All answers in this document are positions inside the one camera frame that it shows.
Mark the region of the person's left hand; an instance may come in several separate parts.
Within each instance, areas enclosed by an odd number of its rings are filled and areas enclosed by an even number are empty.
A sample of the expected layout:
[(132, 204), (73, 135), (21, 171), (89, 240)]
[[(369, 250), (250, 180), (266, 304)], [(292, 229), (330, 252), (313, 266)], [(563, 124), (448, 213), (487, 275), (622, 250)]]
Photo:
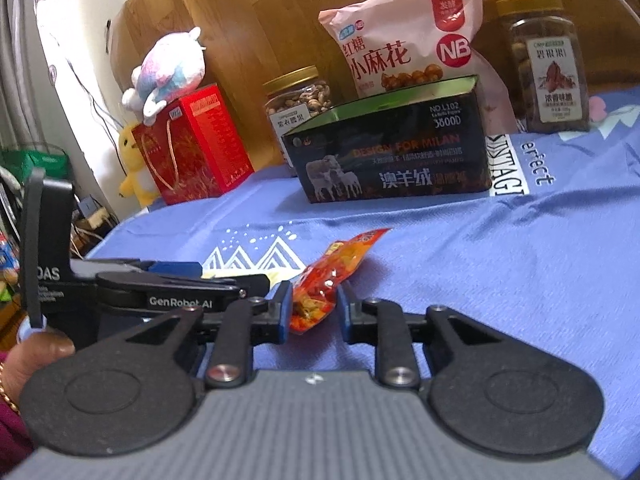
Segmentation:
[(37, 370), (75, 353), (70, 338), (60, 333), (41, 332), (30, 335), (1, 362), (1, 399), (12, 410), (20, 412), (20, 396)]

